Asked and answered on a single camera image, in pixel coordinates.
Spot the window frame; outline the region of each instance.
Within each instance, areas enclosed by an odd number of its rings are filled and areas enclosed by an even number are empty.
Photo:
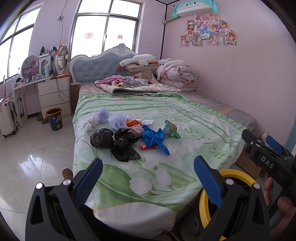
[[[107,34],[107,28],[108,28],[108,22],[109,22],[110,16],[114,17],[114,18],[123,18],[123,19],[129,19],[129,20],[135,21],[136,25],[135,25],[135,31],[134,31],[134,34],[133,34],[133,46],[132,46],[132,51],[135,51],[136,40],[137,40],[137,32],[138,32],[138,27],[139,27],[139,19],[140,19],[141,10],[142,10],[142,7],[143,7],[141,2],[130,1],[130,0],[121,0],[121,1],[126,1],[126,2],[137,3],[137,4],[140,5],[138,17],[136,18],[136,17],[126,16],[126,15],[121,15],[121,14],[110,13],[111,8],[112,8],[112,4],[113,4],[113,0],[111,0],[108,13],[106,13],[106,12],[81,12],[81,13],[78,13],[82,1],[83,0],[80,0],[80,3],[79,3],[78,8],[76,10],[75,17],[74,17],[74,22],[73,22],[72,29],[71,29],[70,42],[69,42],[69,51],[68,51],[69,52],[69,54],[68,54],[69,60],[71,60],[71,58],[72,58],[72,45],[73,45],[74,31],[75,31],[75,27],[76,27],[76,23],[77,23],[77,18],[80,17],[80,16],[107,16],[101,54],[104,52],[104,48],[105,48],[106,34]]]
[[[5,79],[5,81],[7,81],[7,80],[13,78],[14,76],[18,75],[18,73],[16,73],[15,75],[12,75],[11,77],[9,77],[9,62],[10,62],[10,54],[11,54],[11,48],[12,48],[12,44],[13,44],[13,39],[14,39],[14,37],[17,36],[18,34],[24,32],[24,31],[30,29],[30,28],[33,28],[34,25],[35,25],[35,23],[33,23],[33,24],[30,24],[29,26],[27,26],[27,27],[25,27],[25,28],[22,28],[22,29],[16,31],[17,26],[18,26],[18,24],[19,24],[19,22],[20,22],[20,19],[21,19],[21,17],[22,17],[23,15],[25,15],[25,14],[31,12],[31,11],[34,11],[34,10],[36,10],[36,9],[38,9],[38,8],[41,8],[41,6],[37,6],[37,7],[33,8],[33,9],[31,9],[31,10],[29,10],[29,11],[27,11],[27,12],[24,12],[24,13],[20,14],[19,16],[17,16],[17,17],[11,22],[11,24],[9,25],[9,27],[7,28],[7,30],[4,32],[4,34],[1,36],[1,37],[4,38],[5,35],[6,35],[6,33],[7,33],[7,31],[9,30],[9,28],[13,25],[13,23],[15,22],[15,20],[18,19],[13,34],[10,35],[10,36],[8,36],[6,39],[2,40],[2,42],[0,43],[0,46],[1,46],[3,43],[5,43],[5,42],[8,41],[9,39],[11,39],[11,42],[10,42],[10,48],[9,48],[9,54],[8,54],[8,63],[7,63],[7,78]]]

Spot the white stuffed animal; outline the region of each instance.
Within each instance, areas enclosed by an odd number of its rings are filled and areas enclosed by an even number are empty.
[[[156,61],[156,57],[151,54],[136,55],[133,58],[122,60],[117,68],[125,67],[128,64],[138,64],[140,66],[147,66],[151,61]]]
[[[171,58],[157,60],[159,65],[165,65],[167,62],[173,61]]]

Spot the green and white bedsheet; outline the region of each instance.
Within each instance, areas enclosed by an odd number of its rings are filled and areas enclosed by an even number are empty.
[[[141,160],[117,161],[109,149],[95,148],[90,135],[97,129],[110,128],[98,124],[93,131],[81,129],[92,114],[105,106],[132,119],[155,120],[154,130],[163,128],[168,119],[177,126],[181,139],[166,137],[166,155],[159,147],[140,150],[140,139],[133,148]],[[211,168],[229,168],[240,155],[244,141],[241,124],[177,92],[152,95],[112,96],[107,93],[82,96],[73,118],[76,135],[74,175],[86,169],[95,157],[103,163],[103,173],[86,205],[108,226],[128,234],[153,238],[171,230],[176,217],[194,205],[202,188],[193,169],[193,160],[202,155]]]

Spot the hand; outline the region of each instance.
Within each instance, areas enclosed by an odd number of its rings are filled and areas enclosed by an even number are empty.
[[[272,188],[272,185],[272,178],[269,177],[265,182],[265,192],[263,193],[267,206],[270,205],[269,191]],[[278,208],[284,213],[284,216],[279,221],[279,223],[271,230],[272,239],[278,238],[282,234],[296,212],[296,207],[294,207],[291,199],[288,197],[280,197],[277,204]]]

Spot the suitcase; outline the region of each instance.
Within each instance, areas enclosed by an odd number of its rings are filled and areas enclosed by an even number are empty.
[[[15,115],[12,111],[12,102],[11,100],[8,100],[6,103],[4,103],[4,99],[0,100],[0,130],[4,138],[6,138],[6,135],[8,134],[14,134],[17,130],[17,123],[15,119]]]

